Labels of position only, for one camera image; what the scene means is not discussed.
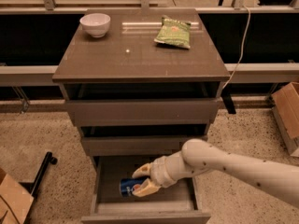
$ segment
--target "white bowl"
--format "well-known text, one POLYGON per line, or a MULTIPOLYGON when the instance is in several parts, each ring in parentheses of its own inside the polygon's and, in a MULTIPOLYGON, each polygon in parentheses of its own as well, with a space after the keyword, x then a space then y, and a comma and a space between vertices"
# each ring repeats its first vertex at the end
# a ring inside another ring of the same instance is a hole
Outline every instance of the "white bowl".
POLYGON ((110 27, 111 18, 107 14, 92 13, 80 19, 83 30, 93 37, 102 37, 110 27))

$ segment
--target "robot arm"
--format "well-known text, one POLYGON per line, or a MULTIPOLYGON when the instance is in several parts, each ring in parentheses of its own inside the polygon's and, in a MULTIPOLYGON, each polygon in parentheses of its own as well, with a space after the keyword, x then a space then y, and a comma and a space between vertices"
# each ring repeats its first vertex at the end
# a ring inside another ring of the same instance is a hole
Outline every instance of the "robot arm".
POLYGON ((299 167, 224 152, 200 139, 187 141, 180 152, 162 156, 133 173, 149 176, 133 194, 150 195, 185 177, 222 171, 299 208, 299 167))

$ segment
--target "dresser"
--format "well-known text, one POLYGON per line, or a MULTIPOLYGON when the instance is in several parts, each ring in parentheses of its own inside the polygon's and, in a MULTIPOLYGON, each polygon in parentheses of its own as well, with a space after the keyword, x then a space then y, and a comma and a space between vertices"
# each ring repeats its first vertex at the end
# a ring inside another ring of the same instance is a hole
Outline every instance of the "dresser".
POLYGON ((99 39, 78 27, 53 76, 97 178, 83 223, 206 223, 192 179, 145 198, 122 198, 119 183, 140 165, 207 132, 229 78, 193 9, 101 9, 111 17, 99 39), (154 42, 162 16, 191 21, 190 49, 154 42))

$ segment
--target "can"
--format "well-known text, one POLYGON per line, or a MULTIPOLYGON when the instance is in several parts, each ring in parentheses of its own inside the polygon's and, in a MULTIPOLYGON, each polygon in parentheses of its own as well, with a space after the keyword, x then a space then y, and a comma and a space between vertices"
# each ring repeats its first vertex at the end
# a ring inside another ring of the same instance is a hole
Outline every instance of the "can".
POLYGON ((147 179, 147 176, 139 178, 124 178, 120 182, 120 193, 122 197, 133 196, 133 191, 138 189, 141 184, 147 179))

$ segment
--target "speckled floor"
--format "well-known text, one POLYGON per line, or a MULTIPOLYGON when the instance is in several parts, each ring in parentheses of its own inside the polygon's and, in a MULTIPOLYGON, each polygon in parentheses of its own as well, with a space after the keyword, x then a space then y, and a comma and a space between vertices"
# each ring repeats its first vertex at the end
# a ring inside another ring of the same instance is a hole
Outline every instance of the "speckled floor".
MULTIPOLYGON (((209 142, 226 151, 299 165, 291 158, 267 105, 237 105, 237 114, 220 109, 209 142)), ((33 181, 47 151, 58 158, 50 166, 33 205, 31 223, 80 223, 89 215, 95 171, 80 145, 79 134, 63 102, 32 104, 19 114, 16 103, 0 103, 0 166, 19 181, 33 181)), ((208 224, 298 223, 299 210, 214 171, 197 177, 200 205, 208 224)))

